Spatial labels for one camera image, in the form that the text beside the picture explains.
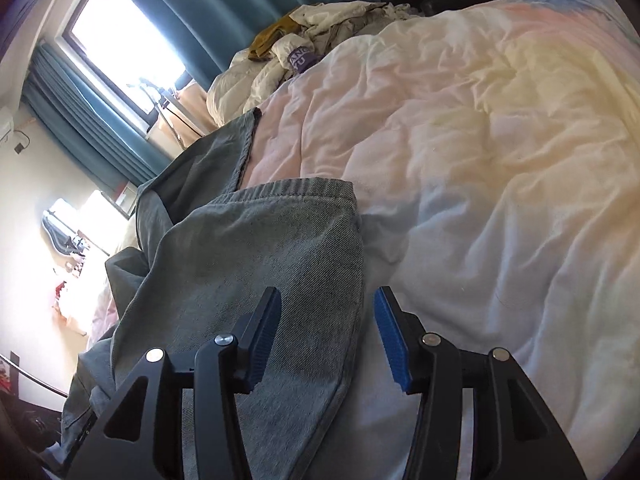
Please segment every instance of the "window frame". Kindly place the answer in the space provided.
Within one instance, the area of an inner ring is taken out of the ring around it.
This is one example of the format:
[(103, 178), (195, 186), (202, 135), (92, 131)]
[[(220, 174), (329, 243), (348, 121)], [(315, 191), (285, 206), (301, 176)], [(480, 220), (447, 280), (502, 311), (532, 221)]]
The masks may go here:
[(71, 47), (71, 49), (76, 54), (78, 54), (80, 59), (82, 59), (82, 62), (84, 62), (92, 70), (92, 72), (94, 72), (95, 75), (97, 75), (98, 78), (100, 78), (101, 81), (105, 85), (107, 85), (108, 88), (113, 91), (114, 94), (116, 94), (121, 99), (121, 101), (123, 101), (124, 104), (126, 104), (127, 107), (129, 107), (133, 111), (133, 113), (135, 113), (146, 124), (148, 124), (147, 131), (149, 131), (158, 120), (158, 110), (154, 107), (153, 110), (151, 110), (147, 114), (142, 108), (135, 104), (135, 102), (133, 102), (132, 99), (128, 95), (126, 95), (118, 85), (116, 85), (116, 83), (114, 83), (102, 70), (100, 70), (100, 68), (98, 68), (98, 66), (93, 61), (91, 61), (91, 59), (87, 55), (86, 50), (84, 49), (84, 46), (82, 46), (82, 43), (80, 43), (78, 38), (76, 38), (76, 36), (72, 32), (72, 29), (74, 28), (78, 17), (80, 16), (80, 14), (82, 14), (82, 11), (84, 10), (84, 7), (88, 1), (89, 0), (80, 0), (78, 2), (76, 8), (74, 9), (74, 12), (71, 14), (71, 17), (69, 18), (69, 21), (65, 26), (65, 30), (62, 33), (62, 38), (66, 41), (68, 46)]

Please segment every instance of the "pile of clothes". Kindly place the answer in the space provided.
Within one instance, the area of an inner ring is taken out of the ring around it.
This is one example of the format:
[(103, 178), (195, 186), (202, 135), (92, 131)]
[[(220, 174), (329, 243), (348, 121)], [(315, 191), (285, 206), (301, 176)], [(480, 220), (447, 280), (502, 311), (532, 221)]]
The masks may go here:
[(343, 41), (377, 34), (389, 23), (408, 20), (416, 13), (408, 5), (360, 1), (300, 6), (236, 53), (229, 69), (211, 85), (207, 109), (223, 126), (260, 105)]

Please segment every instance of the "blue gripper pad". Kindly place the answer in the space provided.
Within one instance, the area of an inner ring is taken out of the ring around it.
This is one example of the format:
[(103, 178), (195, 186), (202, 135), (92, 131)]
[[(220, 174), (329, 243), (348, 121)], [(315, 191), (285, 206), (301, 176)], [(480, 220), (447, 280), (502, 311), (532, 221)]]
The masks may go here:
[(391, 300), (395, 302), (390, 288), (378, 288), (374, 294), (374, 315), (394, 381), (400, 384), (402, 391), (407, 393), (412, 384), (409, 372), (409, 349), (396, 319), (396, 316), (404, 316), (404, 312), (400, 310), (397, 303), (393, 306), (389, 303), (383, 289), (388, 290)]
[(268, 287), (260, 299), (258, 308), (255, 309), (252, 320), (249, 322), (251, 326), (257, 318), (257, 326), (255, 326), (254, 334), (248, 345), (249, 359), (245, 372), (245, 381), (249, 391), (253, 391), (255, 385), (262, 380), (281, 314), (282, 297), (280, 296), (280, 291), (277, 288)]

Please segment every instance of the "purple label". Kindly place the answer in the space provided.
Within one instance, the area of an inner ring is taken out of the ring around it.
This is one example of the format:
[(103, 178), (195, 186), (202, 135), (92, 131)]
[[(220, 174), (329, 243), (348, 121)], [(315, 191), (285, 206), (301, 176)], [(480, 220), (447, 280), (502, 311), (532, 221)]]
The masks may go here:
[(299, 46), (292, 50), (287, 59), (289, 59), (293, 70), (300, 74), (320, 61), (320, 58), (306, 46)]

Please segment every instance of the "silver screw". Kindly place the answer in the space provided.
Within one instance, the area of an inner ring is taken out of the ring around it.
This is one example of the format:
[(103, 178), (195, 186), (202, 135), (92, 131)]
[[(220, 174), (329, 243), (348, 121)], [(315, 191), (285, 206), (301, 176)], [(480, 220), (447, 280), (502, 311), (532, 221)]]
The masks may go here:
[(164, 352), (159, 348), (152, 348), (146, 353), (146, 360), (150, 363), (158, 362), (164, 356)]
[(232, 334), (218, 334), (213, 341), (218, 346), (227, 346), (234, 341), (234, 336)]
[(422, 342), (427, 346), (438, 346), (442, 343), (442, 339), (438, 334), (434, 334), (433, 332), (427, 332), (422, 336)]
[(504, 348), (495, 348), (492, 355), (494, 356), (494, 359), (498, 359), (498, 361), (502, 362), (508, 361), (511, 357), (509, 351)]

